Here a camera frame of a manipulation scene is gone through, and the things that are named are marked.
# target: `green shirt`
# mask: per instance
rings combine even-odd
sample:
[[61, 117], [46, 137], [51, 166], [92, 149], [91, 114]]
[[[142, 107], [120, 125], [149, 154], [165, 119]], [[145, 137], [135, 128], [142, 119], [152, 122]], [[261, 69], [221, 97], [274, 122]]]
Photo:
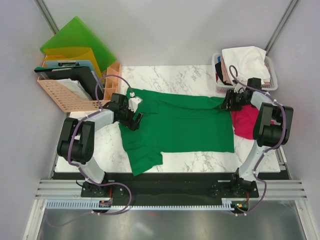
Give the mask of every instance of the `green shirt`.
[[133, 91], [142, 99], [140, 127], [119, 126], [134, 176], [163, 164], [161, 152], [235, 152], [231, 114], [219, 111], [223, 98]]

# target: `metal pole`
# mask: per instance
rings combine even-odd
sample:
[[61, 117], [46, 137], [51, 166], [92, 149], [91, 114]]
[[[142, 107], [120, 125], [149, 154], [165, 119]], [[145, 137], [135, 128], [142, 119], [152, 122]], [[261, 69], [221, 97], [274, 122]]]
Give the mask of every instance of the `metal pole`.
[[58, 28], [54, 18], [52, 17], [45, 2], [43, 0], [34, 0], [34, 2], [38, 6], [40, 12], [42, 13], [42, 16], [44, 17], [46, 23], [49, 25], [53, 34], [56, 34], [57, 32], [59, 32], [59, 28]]
[[286, 8], [286, 10], [284, 12], [284, 14], [282, 15], [282, 18], [281, 18], [280, 22], [276, 26], [276, 28], [275, 28], [275, 30], [274, 30], [269, 42], [267, 43], [267, 45], [265, 47], [267, 55], [269, 54], [269, 52], [271, 51], [271, 49], [275, 45], [277, 39], [280, 36], [280, 33], [285, 28], [285, 25], [287, 24], [287, 22], [289, 20], [289, 17], [293, 13], [293, 11], [296, 9], [296, 7], [297, 7], [299, 2], [300, 2], [300, 0], [291, 0], [290, 1], [288, 7]]

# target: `metal frame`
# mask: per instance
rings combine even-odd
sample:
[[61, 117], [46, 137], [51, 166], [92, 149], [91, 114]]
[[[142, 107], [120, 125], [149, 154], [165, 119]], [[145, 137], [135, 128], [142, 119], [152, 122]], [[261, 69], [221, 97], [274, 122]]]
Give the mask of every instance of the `metal frame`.
[[271, 35], [271, 38], [269, 39], [269, 42], [267, 43], [265, 50], [266, 50], [266, 54], [268, 55], [271, 51], [271, 49], [273, 48], [273, 46], [275, 45], [277, 39], [279, 38], [282, 30], [285, 28], [291, 14], [294, 12], [294, 10], [296, 9], [298, 3], [300, 0], [291, 0], [288, 7], [285, 9], [285, 12], [283, 13], [280, 22], [278, 23], [278, 25], [276, 26], [273, 34]]
[[53, 34], [56, 34], [57, 32], [59, 32], [58, 25], [56, 24], [54, 18], [52, 17], [45, 2], [43, 0], [34, 0], [34, 2], [38, 6], [40, 12], [42, 13], [42, 16], [44, 17], [46, 23], [48, 24]]
[[[298, 215], [301, 220], [303, 230], [307, 240], [320, 240], [317, 225], [315, 224], [309, 201], [300, 180], [267, 180], [267, 192], [264, 201], [295, 201]], [[261, 195], [264, 190], [262, 183], [257, 184], [257, 189]], [[46, 205], [50, 200], [71, 200], [74, 202], [86, 203], [88, 200], [101, 200], [101, 198], [82, 198], [81, 188], [76, 185], [75, 180], [41, 180], [36, 192], [33, 208], [29, 217], [29, 222], [23, 236], [24, 240], [35, 240], [40, 231], [41, 222], [44, 217]], [[243, 199], [225, 198], [223, 205], [230, 201], [242, 201]], [[132, 210], [219, 210], [217, 207], [194, 206], [190, 209], [184, 207], [166, 208], [159, 206], [135, 206]]]
[[[66, 113], [64, 115], [64, 119], [68, 118], [70, 116], [70, 113]], [[55, 146], [55, 149], [58, 148], [58, 141], [56, 142], [56, 146]], [[58, 153], [57, 151], [54, 151], [54, 155], [52, 157], [52, 161], [51, 161], [51, 165], [50, 165], [50, 172], [49, 172], [49, 175], [48, 175], [48, 179], [51, 179], [55, 173], [55, 169], [56, 169], [56, 166], [57, 166], [57, 162], [58, 162]]]
[[285, 157], [282, 146], [275, 150], [276, 158], [278, 159], [280, 171], [287, 170], [287, 159]]

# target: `gray wall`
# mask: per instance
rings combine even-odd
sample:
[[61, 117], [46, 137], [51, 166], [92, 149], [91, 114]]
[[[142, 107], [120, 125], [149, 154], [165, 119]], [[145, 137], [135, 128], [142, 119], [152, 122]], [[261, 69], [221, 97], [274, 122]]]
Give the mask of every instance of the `gray wall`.
[[284, 146], [320, 224], [320, 1], [302, 0], [270, 53], [279, 83], [276, 99], [294, 108]]
[[18, 240], [49, 172], [64, 114], [33, 72], [52, 35], [34, 1], [3, 1], [0, 23], [0, 239]]
[[290, 0], [44, 0], [59, 28], [78, 15], [123, 66], [210, 65], [265, 48]]

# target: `laundry basket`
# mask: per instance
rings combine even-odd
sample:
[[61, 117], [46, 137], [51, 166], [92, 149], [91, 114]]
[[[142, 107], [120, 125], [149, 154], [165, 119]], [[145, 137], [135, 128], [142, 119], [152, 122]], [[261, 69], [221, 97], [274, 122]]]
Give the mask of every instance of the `laundry basket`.
[[[213, 77], [216, 76], [215, 65], [219, 62], [218, 58], [220, 58], [221, 55], [222, 55], [221, 53], [215, 53], [212, 56]], [[277, 76], [276, 76], [274, 65], [273, 65], [271, 59], [268, 56], [265, 56], [264, 64], [266, 65], [266, 67], [267, 67], [267, 69], [268, 69], [268, 71], [270, 73], [270, 85], [262, 87], [262, 90], [274, 91], [274, 90], [276, 90], [278, 88], [278, 80], [277, 80]], [[219, 77], [217, 77], [217, 78], [218, 79], [214, 81], [215, 88], [216, 88], [217, 92], [226, 93], [228, 90], [235, 89], [235, 86], [224, 85], [222, 83], [222, 81], [220, 80], [220, 78]]]
[[[121, 76], [121, 64], [119, 62], [113, 63], [104, 73]], [[45, 80], [38, 77], [37, 82], [65, 113], [94, 111], [99, 109], [99, 104], [96, 100], [86, 100], [78, 97], [68, 88], [60, 84], [57, 80]], [[113, 93], [119, 93], [120, 89], [120, 78], [107, 77], [105, 80], [103, 100], [100, 100], [102, 105], [105, 105], [107, 102], [109, 102], [111, 100], [111, 95]]]

